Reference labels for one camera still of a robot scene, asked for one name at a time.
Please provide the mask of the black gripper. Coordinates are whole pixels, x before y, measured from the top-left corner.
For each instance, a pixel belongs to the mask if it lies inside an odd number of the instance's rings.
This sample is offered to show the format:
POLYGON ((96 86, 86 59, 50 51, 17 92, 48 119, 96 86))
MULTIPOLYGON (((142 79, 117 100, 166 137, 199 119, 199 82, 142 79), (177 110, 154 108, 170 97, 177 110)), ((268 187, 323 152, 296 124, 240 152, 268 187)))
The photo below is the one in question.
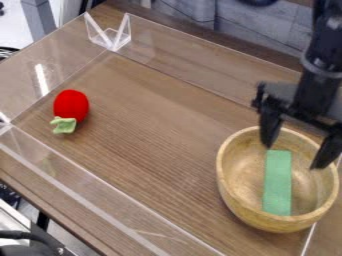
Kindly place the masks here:
POLYGON ((342 66, 305 67, 296 84, 261 81, 251 106, 259 114, 260 141, 267 148, 285 118, 333 132, 324 138, 309 166, 324 169, 342 154, 342 66))

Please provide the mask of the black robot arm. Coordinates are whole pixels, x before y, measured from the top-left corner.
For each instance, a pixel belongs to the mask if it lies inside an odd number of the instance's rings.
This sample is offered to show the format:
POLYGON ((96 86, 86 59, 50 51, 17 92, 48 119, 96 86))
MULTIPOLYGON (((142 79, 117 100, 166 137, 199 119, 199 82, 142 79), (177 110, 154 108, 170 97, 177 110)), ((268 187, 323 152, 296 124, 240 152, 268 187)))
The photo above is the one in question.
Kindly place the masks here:
POLYGON ((311 41, 300 62, 299 82, 261 82, 251 106, 264 146, 273 144, 285 120, 325 134, 311 162, 313 169, 323 169, 342 154, 342 0, 313 0, 311 41))

